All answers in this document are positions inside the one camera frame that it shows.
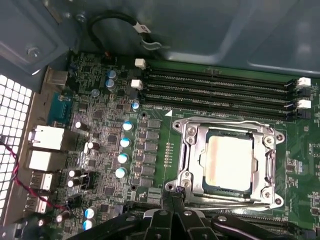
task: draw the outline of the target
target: microchip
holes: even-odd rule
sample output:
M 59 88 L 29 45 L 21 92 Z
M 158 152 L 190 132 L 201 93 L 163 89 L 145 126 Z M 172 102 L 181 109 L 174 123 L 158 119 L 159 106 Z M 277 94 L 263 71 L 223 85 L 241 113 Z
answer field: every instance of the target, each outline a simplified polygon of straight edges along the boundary
M 158 150 L 158 144 L 147 142 L 144 145 L 144 150 L 146 150 L 148 152 L 156 152 Z
M 148 140 L 158 140 L 159 133 L 157 131 L 147 131 L 146 132 L 146 139 Z
M 151 188 L 154 183 L 153 179 L 142 177 L 140 181 L 141 187 Z
M 88 105 L 86 103 L 80 103 L 79 104 L 79 111 L 85 112 L 85 111 L 87 111 L 87 107 L 88 107 Z
M 91 72 L 91 66 L 84 66 L 82 71 L 83 72 Z
M 126 79 L 127 76 L 128 76 L 128 72 L 126 72 L 126 71 L 122 71 L 122 72 L 120 73 L 120 78 L 122 78 L 122 79 Z
M 65 233 L 70 233 L 70 230 L 71 230 L 71 227 L 70 227 L 70 226 L 65 226 L 64 229 L 63 229 L 63 231 L 64 231 Z
M 139 174 L 139 173 L 141 173 L 141 167 L 135 166 L 135 167 L 133 168 L 133 171 L 134 171 L 135 173 Z
M 114 194 L 114 192 L 115 192 L 114 187 L 109 187 L 109 186 L 104 187 L 104 195 L 111 196 Z
M 99 138 L 99 133 L 94 132 L 94 133 L 92 134 L 92 137 L 95 138 L 95 139 L 98 139 L 98 138 Z
M 140 179 L 139 178 L 132 178 L 131 183 L 133 185 L 139 185 L 140 184 Z
M 136 161 L 142 161 L 144 159 L 143 155 L 135 155 L 135 160 Z
M 101 206 L 100 206 L 100 212 L 102 212 L 102 213 L 107 213 L 108 210 L 109 210 L 109 205 L 107 205 L 107 204 L 101 204 Z
M 157 155 L 154 154 L 145 154 L 143 157 L 143 162 L 145 164 L 155 164 L 157 160 Z
M 155 173 L 154 166 L 142 166 L 142 175 L 153 176 Z
M 140 122 L 140 128 L 146 128 L 148 126 L 147 122 Z
M 89 160 L 88 161 L 88 166 L 89 167 L 95 167 L 96 166 L 96 161 L 95 160 Z
M 139 149 L 139 150 L 143 150 L 145 149 L 145 144 L 144 143 L 139 143 L 136 145 L 136 149 Z
M 150 119 L 148 121 L 148 128 L 149 129 L 159 129 L 161 126 L 161 121 L 157 119 Z
M 117 136 L 116 135 L 109 135 L 108 136 L 108 143 L 115 144 L 117 142 Z
M 93 114 L 93 118 L 95 118 L 95 119 L 102 119 L 102 116 L 103 116 L 103 112 L 100 110 L 95 111 Z
M 145 139 L 145 138 L 146 138 L 146 133 L 145 133 L 145 132 L 139 132 L 138 137 L 139 137 L 140 139 Z

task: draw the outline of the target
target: black ram slot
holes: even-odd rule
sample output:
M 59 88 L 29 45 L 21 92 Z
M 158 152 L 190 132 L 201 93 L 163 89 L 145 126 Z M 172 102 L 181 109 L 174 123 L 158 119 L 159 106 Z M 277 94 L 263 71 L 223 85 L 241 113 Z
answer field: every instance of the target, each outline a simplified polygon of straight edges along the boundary
M 221 114 L 229 114 L 235 116 L 242 117 L 253 117 L 253 118 L 264 118 L 264 119 L 274 119 L 285 121 L 287 119 L 287 115 L 285 113 L 280 112 L 268 112 L 263 111 L 261 109 L 241 109 L 241 108 L 229 108 L 227 106 L 215 106 L 211 104 L 205 103 L 197 103 L 197 102 L 185 102 L 178 100 L 166 100 L 161 98 L 153 98 L 146 96 L 144 99 L 141 99 L 142 104 L 150 104 L 155 106 L 166 106 L 172 108 L 182 108 L 189 110 L 198 110 L 209 113 L 221 113 Z
M 206 82 L 196 82 L 192 80 L 179 80 L 179 81 L 172 81 L 168 79 L 148 79 L 146 81 L 147 84 L 152 85 L 167 85 L 170 87 L 176 88 L 191 88 L 191 89 L 198 89 L 204 91 L 217 91 L 217 92 L 224 92 L 226 94 L 242 94 L 242 95 L 252 95 L 255 97 L 265 97 L 265 98 L 276 98 L 279 100 L 286 100 L 287 95 L 285 92 L 273 91 L 269 89 L 260 89 L 260 88 L 247 88 L 245 86 L 229 86 L 229 85 L 216 85 Z
M 218 97 L 213 97 L 211 95 L 205 95 L 203 93 L 196 93 L 196 92 L 178 92 L 178 91 L 170 91 L 166 90 L 149 90 L 146 92 L 148 96 L 150 95 L 158 95 L 158 96 L 164 96 L 164 97 L 172 97 L 172 98 L 181 98 L 181 99 L 193 99 L 193 100 L 199 100 L 199 101 L 205 101 L 205 102 L 211 102 L 211 103 L 219 103 L 219 104 L 228 104 L 235 107 L 247 107 L 247 108 L 264 108 L 264 109 L 270 109 L 270 110 L 281 110 L 285 111 L 286 108 L 283 104 L 280 104 L 276 102 L 275 104 L 271 104 L 271 102 L 257 102 L 250 99 L 241 100 L 239 98 L 229 98 L 229 99 L 222 99 Z
M 267 87 L 267 88 L 275 88 L 279 90 L 286 91 L 287 82 L 276 82 L 276 81 L 267 81 L 261 79 L 252 79 L 246 77 L 238 77 L 238 76 L 227 76 L 227 75 L 213 75 L 210 73 L 203 72 L 194 72 L 194 71 L 184 71 L 184 70 L 173 70 L 173 69 L 161 69 L 161 68 L 153 68 L 149 71 L 150 75 L 168 75 L 173 77 L 181 77 L 181 78 L 194 78 L 194 79 L 202 79 L 202 80 L 214 80 L 220 81 L 224 83 L 230 84 L 243 84 L 248 86 L 258 86 L 258 87 Z
M 197 100 L 204 100 L 209 102 L 226 102 L 231 104 L 250 104 L 250 105 L 257 105 L 257 107 L 262 108 L 277 108 L 280 110 L 286 110 L 284 108 L 285 105 L 288 103 L 286 101 L 274 101 L 274 99 L 270 98 L 257 98 L 252 96 L 237 96 L 237 95 L 221 95 L 216 94 L 214 92 L 195 92 L 191 89 L 172 89 L 166 86 L 159 87 L 159 86 L 149 86 L 147 90 L 144 90 L 142 93 L 145 94 L 154 94 L 154 95 L 164 95 L 179 98 L 193 98 Z

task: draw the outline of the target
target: capacitor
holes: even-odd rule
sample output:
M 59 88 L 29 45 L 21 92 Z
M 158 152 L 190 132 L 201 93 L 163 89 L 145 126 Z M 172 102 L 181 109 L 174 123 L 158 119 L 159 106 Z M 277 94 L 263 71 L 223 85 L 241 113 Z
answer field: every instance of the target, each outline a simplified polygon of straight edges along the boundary
M 77 121 L 74 126 L 76 129 L 80 129 L 83 131 L 87 131 L 89 129 L 87 124 L 80 121 Z
M 113 92 L 116 89 L 115 81 L 113 81 L 112 79 L 107 79 L 105 81 L 105 86 L 110 92 Z
M 115 170 L 115 176 L 118 179 L 122 179 L 127 174 L 127 169 L 124 167 L 119 167 L 117 170 Z
M 82 224 L 82 229 L 84 231 L 92 229 L 96 224 L 96 221 L 94 219 L 87 219 Z
M 98 97 L 100 95 L 100 91 L 98 90 L 98 89 L 93 89 L 92 91 L 91 91 L 91 96 L 93 97 L 93 98 L 96 98 L 96 97 Z
M 58 216 L 56 216 L 55 221 L 57 223 L 62 223 L 63 221 L 69 219 L 71 217 L 71 212 L 68 210 L 63 211 Z
M 87 219 L 93 219 L 96 214 L 97 214 L 97 208 L 95 206 L 91 206 L 89 207 L 88 209 L 86 209 L 84 211 L 84 216 L 87 218 Z
M 88 142 L 88 149 L 99 150 L 100 144 L 97 142 L 90 141 Z
M 125 164 L 129 160 L 129 156 L 126 153 L 121 153 L 118 156 L 118 162 L 120 164 Z
M 79 186 L 80 184 L 81 184 L 80 179 L 74 178 L 74 179 L 69 180 L 67 185 L 68 185 L 69 188 L 72 188 L 72 187 L 75 187 L 75 186 Z
M 133 110 L 134 112 L 137 112 L 137 111 L 139 110 L 139 108 L 140 108 L 139 102 L 137 102 L 137 101 L 133 102 L 133 103 L 131 104 L 131 108 L 132 108 L 132 110 Z
M 39 219 L 37 224 L 38 224 L 39 227 L 42 227 L 42 226 L 45 226 L 47 224 L 50 224 L 52 222 L 52 220 L 53 219 L 52 219 L 51 216 L 44 216 L 41 219 Z
M 127 137 L 124 137 L 120 140 L 120 146 L 123 148 L 128 148 L 131 145 L 131 140 Z
M 107 75 L 107 77 L 108 77 L 109 79 L 111 79 L 111 80 L 113 80 L 113 81 L 116 81 L 116 80 L 118 79 L 118 75 L 117 75 L 117 73 L 116 73 L 115 70 L 110 70 L 110 71 L 108 71 L 108 73 L 107 73 L 106 75 Z
M 122 128 L 123 130 L 129 132 L 131 131 L 132 129 L 134 129 L 134 125 L 132 122 L 130 121 L 125 121 L 124 124 L 122 125 Z
M 81 170 L 70 170 L 68 175 L 70 178 L 80 177 L 82 175 L 82 171 Z

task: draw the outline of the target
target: integrated circuit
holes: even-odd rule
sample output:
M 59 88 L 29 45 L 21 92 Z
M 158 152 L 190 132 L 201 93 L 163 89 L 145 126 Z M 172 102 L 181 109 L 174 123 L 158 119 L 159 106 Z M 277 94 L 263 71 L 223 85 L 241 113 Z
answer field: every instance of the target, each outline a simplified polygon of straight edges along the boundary
M 108 136 L 108 143 L 115 144 L 117 142 L 117 136 L 116 135 L 109 135 Z
M 114 187 L 110 187 L 110 186 L 105 186 L 104 187 L 104 195 L 106 196 L 112 196 L 115 192 L 115 188 Z
M 100 212 L 102 212 L 102 213 L 107 213 L 108 210 L 109 210 L 109 205 L 107 205 L 107 204 L 101 204 L 101 206 L 100 206 Z
M 148 121 L 148 128 L 149 129 L 159 129 L 161 126 L 161 121 L 158 119 L 150 119 Z
M 155 173 L 155 167 L 154 166 L 142 166 L 142 175 L 145 176 L 153 176 Z
M 145 164 L 155 164 L 156 163 L 156 160 L 157 160 L 157 155 L 154 155 L 154 154 L 148 154 L 146 153 L 144 156 L 143 156 L 143 162 Z
M 88 161 L 88 166 L 89 166 L 89 167 L 95 167 L 95 166 L 96 166 L 96 161 L 90 159 L 90 160 Z
M 144 145 L 144 150 L 146 150 L 147 152 L 156 152 L 158 150 L 158 144 L 147 142 Z
M 148 140 L 158 140 L 159 139 L 159 132 L 157 132 L 157 131 L 147 131 L 146 132 L 146 139 L 148 139 Z
M 97 110 L 97 111 L 94 112 L 93 118 L 95 118 L 95 119 L 102 119 L 103 114 L 104 114 L 104 113 L 103 113 L 101 110 Z
M 140 186 L 146 187 L 146 188 L 151 188 L 153 183 L 154 183 L 153 179 L 142 177 L 141 181 L 140 181 Z

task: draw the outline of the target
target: white connector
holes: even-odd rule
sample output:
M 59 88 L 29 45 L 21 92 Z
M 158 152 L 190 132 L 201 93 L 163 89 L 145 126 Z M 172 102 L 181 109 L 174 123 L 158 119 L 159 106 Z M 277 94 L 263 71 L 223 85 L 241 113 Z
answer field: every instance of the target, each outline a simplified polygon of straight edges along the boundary
M 145 70 L 147 65 L 146 65 L 146 60 L 144 60 L 143 58 L 136 58 L 135 59 L 135 62 L 134 62 L 134 65 L 137 67 L 137 68 L 140 68 L 142 70 Z
M 298 88 L 310 87 L 311 86 L 311 78 L 309 78 L 309 77 L 300 77 L 296 81 L 296 86 Z
M 299 100 L 297 102 L 296 108 L 297 109 L 310 109 L 311 108 L 311 101 L 305 100 L 305 99 Z
M 132 79 L 131 80 L 131 87 L 134 89 L 142 90 L 144 88 L 144 85 L 142 84 L 142 81 L 139 79 Z

